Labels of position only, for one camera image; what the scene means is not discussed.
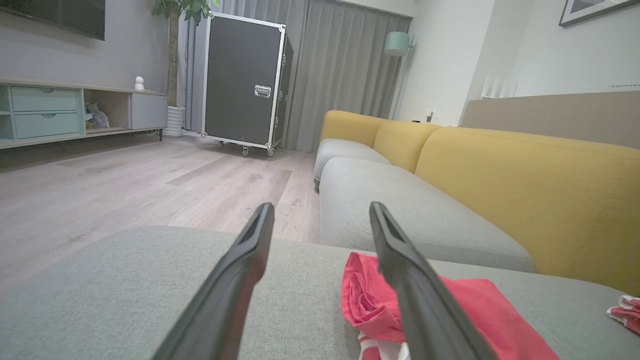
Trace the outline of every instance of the sofa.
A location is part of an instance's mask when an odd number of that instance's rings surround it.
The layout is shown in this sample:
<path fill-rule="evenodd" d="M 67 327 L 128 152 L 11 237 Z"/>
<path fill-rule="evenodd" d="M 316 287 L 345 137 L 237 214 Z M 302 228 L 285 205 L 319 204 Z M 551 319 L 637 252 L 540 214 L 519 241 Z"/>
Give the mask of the sofa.
<path fill-rule="evenodd" d="M 3 292 L 0 359 L 151 359 L 234 237 L 141 227 L 87 245 Z M 239 358 L 358 359 L 358 331 L 340 308 L 351 251 L 272 240 Z M 640 337 L 605 316 L 617 304 L 618 290 L 528 272 L 430 263 L 450 279 L 493 281 L 563 360 L 640 354 Z"/>
<path fill-rule="evenodd" d="M 324 245 L 374 250 L 371 201 L 428 258 L 640 294 L 640 151 L 329 111 L 317 152 Z"/>

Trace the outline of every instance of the case handle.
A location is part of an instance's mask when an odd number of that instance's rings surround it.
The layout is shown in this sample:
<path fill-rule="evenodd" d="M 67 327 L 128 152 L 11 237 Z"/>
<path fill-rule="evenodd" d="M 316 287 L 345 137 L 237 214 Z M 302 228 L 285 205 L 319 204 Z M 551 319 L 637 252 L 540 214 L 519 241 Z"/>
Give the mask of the case handle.
<path fill-rule="evenodd" d="M 255 85 L 255 88 L 253 89 L 253 93 L 257 97 L 265 97 L 267 99 L 270 99 L 271 98 L 271 87 L 270 86 L 264 86 L 264 85 Z"/>

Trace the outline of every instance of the mint green drawer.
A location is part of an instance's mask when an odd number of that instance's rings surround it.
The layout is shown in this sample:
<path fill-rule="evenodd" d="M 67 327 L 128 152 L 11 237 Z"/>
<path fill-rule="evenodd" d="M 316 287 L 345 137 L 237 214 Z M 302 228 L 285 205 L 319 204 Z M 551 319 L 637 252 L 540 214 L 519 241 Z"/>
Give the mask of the mint green drawer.
<path fill-rule="evenodd" d="M 14 115 L 18 139 L 78 132 L 78 114 Z"/>
<path fill-rule="evenodd" d="M 75 90 L 12 86 L 11 98 L 14 111 L 77 110 Z"/>

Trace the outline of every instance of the yellow sofa backrest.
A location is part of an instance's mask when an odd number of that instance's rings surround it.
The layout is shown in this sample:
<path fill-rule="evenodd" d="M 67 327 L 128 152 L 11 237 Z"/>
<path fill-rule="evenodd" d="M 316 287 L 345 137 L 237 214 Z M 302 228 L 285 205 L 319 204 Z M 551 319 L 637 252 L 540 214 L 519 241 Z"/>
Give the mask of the yellow sofa backrest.
<path fill-rule="evenodd" d="M 441 126 L 407 121 L 384 121 L 378 129 L 373 149 L 391 164 L 415 171 L 424 142 Z"/>
<path fill-rule="evenodd" d="M 324 116 L 320 140 L 337 138 L 372 147 L 391 164 L 415 171 L 424 142 L 441 126 L 389 121 L 346 111 L 331 110 Z"/>
<path fill-rule="evenodd" d="M 415 174 L 522 244 L 538 273 L 640 294 L 639 150 L 446 127 Z"/>
<path fill-rule="evenodd" d="M 385 121 L 388 120 L 346 111 L 330 110 L 324 116 L 320 140 L 326 138 L 345 139 L 373 147 L 378 129 Z"/>

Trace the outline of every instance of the framed artwork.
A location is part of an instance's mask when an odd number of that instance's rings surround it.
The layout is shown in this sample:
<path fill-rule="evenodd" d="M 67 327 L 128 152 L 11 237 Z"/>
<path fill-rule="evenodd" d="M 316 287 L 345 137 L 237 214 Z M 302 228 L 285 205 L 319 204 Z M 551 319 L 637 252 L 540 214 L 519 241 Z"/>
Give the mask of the framed artwork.
<path fill-rule="evenodd" d="M 640 0 L 566 0 L 560 26 L 577 24 L 633 4 L 640 4 Z"/>

